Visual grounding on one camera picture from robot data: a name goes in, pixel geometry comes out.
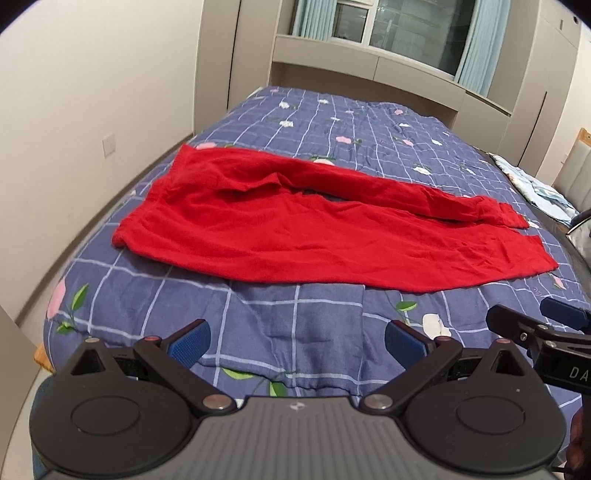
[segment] black cable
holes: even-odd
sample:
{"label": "black cable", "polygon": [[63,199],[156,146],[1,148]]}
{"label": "black cable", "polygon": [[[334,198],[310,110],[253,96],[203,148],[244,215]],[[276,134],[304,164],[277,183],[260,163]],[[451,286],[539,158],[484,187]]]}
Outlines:
{"label": "black cable", "polygon": [[554,473],[562,473],[566,475],[574,475],[572,468],[562,467],[562,466],[551,466],[550,471]]}

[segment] window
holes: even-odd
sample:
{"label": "window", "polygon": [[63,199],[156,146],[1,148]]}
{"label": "window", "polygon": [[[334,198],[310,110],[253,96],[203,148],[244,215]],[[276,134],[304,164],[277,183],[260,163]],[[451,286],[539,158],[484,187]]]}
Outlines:
{"label": "window", "polygon": [[383,48],[455,75],[466,44],[475,1],[339,2],[333,37]]}
{"label": "window", "polygon": [[332,36],[361,43],[367,16],[368,10],[366,8],[336,4]]}

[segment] metal screw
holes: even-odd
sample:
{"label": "metal screw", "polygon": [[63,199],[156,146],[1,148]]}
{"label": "metal screw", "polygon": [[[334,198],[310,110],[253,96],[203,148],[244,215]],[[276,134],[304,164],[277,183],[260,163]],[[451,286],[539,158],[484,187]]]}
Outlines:
{"label": "metal screw", "polygon": [[363,402],[367,408],[371,408],[372,410],[385,410],[394,404],[393,400],[389,396],[379,393],[374,393],[368,397],[365,397]]}
{"label": "metal screw", "polygon": [[203,405],[209,410],[225,410],[232,405],[232,399],[227,395],[208,395],[203,399]]}

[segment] blue gripper pad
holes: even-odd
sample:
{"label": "blue gripper pad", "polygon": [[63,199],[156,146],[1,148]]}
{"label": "blue gripper pad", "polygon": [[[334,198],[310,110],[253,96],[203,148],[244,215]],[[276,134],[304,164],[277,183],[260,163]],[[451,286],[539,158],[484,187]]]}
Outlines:
{"label": "blue gripper pad", "polygon": [[540,302],[540,313],[544,317],[548,317],[555,322],[560,322],[574,330],[586,330],[589,328],[587,311],[573,307],[552,297],[546,297]]}
{"label": "blue gripper pad", "polygon": [[386,350],[404,368],[409,368],[428,354],[427,346],[394,322],[386,325]]}
{"label": "blue gripper pad", "polygon": [[202,322],[179,338],[174,339],[166,350],[182,366],[191,368],[207,352],[212,341],[212,331],[207,322]]}

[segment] logo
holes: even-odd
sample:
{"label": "logo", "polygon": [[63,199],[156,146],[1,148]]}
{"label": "logo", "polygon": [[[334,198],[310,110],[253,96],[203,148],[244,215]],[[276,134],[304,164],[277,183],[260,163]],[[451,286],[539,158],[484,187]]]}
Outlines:
{"label": "logo", "polygon": [[587,382],[589,381],[589,370],[585,370],[581,375],[579,375],[581,373],[581,370],[579,370],[579,367],[573,367],[573,369],[570,371],[570,378],[574,378],[580,382]]}
{"label": "logo", "polygon": [[301,401],[295,401],[293,403],[290,403],[290,408],[293,411],[304,410],[305,407],[306,407],[306,404],[302,403]]}

